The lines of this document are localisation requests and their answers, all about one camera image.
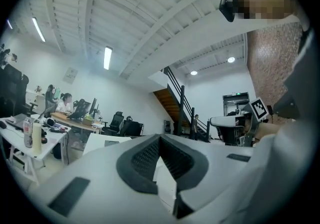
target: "plastic bottle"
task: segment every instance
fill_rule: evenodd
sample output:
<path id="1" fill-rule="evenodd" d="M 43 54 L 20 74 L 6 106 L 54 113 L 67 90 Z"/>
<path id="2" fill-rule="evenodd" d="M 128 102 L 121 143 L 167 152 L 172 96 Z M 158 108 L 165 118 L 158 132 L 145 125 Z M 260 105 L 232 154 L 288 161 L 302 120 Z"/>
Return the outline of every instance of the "plastic bottle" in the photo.
<path id="1" fill-rule="evenodd" d="M 31 148 L 32 147 L 32 122 L 31 122 L 31 118 L 30 118 L 30 114 L 28 113 L 26 115 L 26 118 L 24 119 L 23 122 L 23 133 L 24 133 L 24 145 L 27 148 Z"/>

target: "wall picture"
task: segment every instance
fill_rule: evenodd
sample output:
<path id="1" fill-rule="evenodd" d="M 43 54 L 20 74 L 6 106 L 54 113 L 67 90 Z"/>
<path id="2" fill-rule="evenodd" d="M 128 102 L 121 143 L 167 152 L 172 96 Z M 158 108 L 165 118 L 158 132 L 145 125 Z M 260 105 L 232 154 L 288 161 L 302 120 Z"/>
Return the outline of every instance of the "wall picture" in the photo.
<path id="1" fill-rule="evenodd" d="M 63 81 L 69 84 L 73 84 L 77 74 L 78 74 L 78 71 L 76 69 L 69 67 L 63 77 L 64 78 Z"/>

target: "white table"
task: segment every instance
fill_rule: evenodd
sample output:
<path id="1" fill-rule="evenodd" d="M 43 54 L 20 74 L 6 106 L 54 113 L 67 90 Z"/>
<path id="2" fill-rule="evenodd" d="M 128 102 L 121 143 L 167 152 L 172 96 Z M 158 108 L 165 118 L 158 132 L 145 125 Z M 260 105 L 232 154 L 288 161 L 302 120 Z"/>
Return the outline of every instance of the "white table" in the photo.
<path id="1" fill-rule="evenodd" d="M 13 126 L 10 126 L 7 123 L 5 129 L 0 128 L 0 139 L 4 138 L 11 144 L 10 157 L 7 160 L 7 163 L 21 175 L 25 176 L 31 181 L 36 182 L 37 185 L 39 185 L 39 182 L 36 176 L 34 161 L 41 161 L 42 164 L 44 164 L 45 157 L 51 152 L 54 146 L 60 142 L 61 161 L 64 163 L 63 140 L 66 138 L 66 136 L 66 133 L 52 133 L 50 131 L 46 131 L 45 137 L 47 138 L 47 143 L 41 145 L 40 154 L 35 154 L 33 148 L 27 148 L 25 146 L 24 134 L 22 131 L 16 130 Z M 14 156 L 24 162 L 24 171 L 13 165 Z"/>
<path id="2" fill-rule="evenodd" d="M 130 141 L 130 137 L 117 137 L 117 136 L 110 136 L 110 135 L 101 135 L 101 134 L 90 134 L 89 139 L 85 145 L 83 155 L 100 148 L 105 147 L 105 141 L 114 141 L 114 142 L 126 142 Z"/>

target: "wall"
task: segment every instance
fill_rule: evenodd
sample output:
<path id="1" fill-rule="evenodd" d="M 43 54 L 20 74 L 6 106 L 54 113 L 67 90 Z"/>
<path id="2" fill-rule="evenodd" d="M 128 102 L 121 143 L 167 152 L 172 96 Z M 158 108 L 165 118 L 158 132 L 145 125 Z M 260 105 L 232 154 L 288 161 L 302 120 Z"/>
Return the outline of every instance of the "wall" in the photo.
<path id="1" fill-rule="evenodd" d="M 246 66 L 238 67 L 232 72 L 226 71 L 195 78 L 189 82 L 186 97 L 199 114 L 199 119 L 207 123 L 211 117 L 224 115 L 223 96 L 233 93 L 249 93 L 250 101 L 256 98 L 253 83 Z M 217 138 L 217 130 L 210 128 L 212 137 Z"/>
<path id="2" fill-rule="evenodd" d="M 247 34 L 248 68 L 257 96 L 273 106 L 287 91 L 283 81 L 292 71 L 298 55 L 302 29 L 299 23 L 283 24 Z M 273 116 L 276 124 L 288 119 Z"/>
<path id="3" fill-rule="evenodd" d="M 125 117 L 131 115 L 134 121 L 144 123 L 144 135 L 163 133 L 164 120 L 171 120 L 153 93 L 126 84 L 102 67 L 71 59 L 45 43 L 20 34 L 5 35 L 1 42 L 18 56 L 17 63 L 12 65 L 29 77 L 29 89 L 39 85 L 45 93 L 49 84 L 53 84 L 64 93 L 71 93 L 73 100 L 83 98 L 92 102 L 97 98 L 105 121 L 111 122 L 115 112 L 123 111 Z M 63 81 L 68 67 L 78 70 L 72 85 Z"/>

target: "white wall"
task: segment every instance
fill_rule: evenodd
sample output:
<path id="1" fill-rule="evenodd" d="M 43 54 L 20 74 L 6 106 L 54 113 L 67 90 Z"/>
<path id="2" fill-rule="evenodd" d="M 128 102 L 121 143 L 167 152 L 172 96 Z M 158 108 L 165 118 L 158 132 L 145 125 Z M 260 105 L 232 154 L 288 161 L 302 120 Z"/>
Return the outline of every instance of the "white wall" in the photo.
<path id="1" fill-rule="evenodd" d="M 144 123 L 144 135 L 163 133 L 164 120 L 171 120 L 153 93 L 146 93 L 102 68 L 102 64 L 75 60 L 45 43 L 39 43 L 21 34 L 5 35 L 1 42 L 11 53 L 18 56 L 17 63 L 12 63 L 29 78 L 28 88 L 42 87 L 42 93 L 53 84 L 63 93 L 71 93 L 73 100 L 85 99 L 92 102 L 97 98 L 103 120 L 109 123 L 117 111 L 124 117 L 132 116 L 134 121 Z M 72 85 L 63 81 L 68 69 L 78 70 Z"/>
<path id="2" fill-rule="evenodd" d="M 246 66 L 232 71 L 211 74 L 193 79 L 186 87 L 185 95 L 199 119 L 206 124 L 211 117 L 224 115 L 223 96 L 233 93 L 249 93 L 250 101 L 256 98 L 251 76 Z M 216 129 L 210 128 L 211 136 L 218 136 Z"/>

